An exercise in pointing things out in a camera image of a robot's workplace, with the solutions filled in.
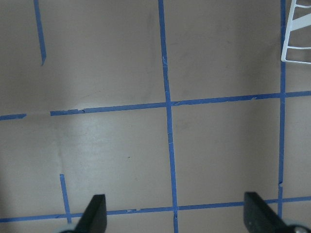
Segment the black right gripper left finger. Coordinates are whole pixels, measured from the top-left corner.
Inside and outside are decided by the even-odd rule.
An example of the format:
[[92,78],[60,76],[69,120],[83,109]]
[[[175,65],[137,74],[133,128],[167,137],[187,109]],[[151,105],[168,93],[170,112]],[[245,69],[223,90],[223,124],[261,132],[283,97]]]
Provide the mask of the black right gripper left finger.
[[107,228],[105,194],[94,195],[75,226],[74,233],[104,233]]

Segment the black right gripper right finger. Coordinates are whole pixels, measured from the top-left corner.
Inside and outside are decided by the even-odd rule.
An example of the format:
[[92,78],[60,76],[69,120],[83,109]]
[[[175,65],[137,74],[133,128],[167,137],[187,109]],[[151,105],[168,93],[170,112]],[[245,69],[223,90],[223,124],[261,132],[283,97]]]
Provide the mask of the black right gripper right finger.
[[244,193],[243,222],[249,233],[294,232],[256,192]]

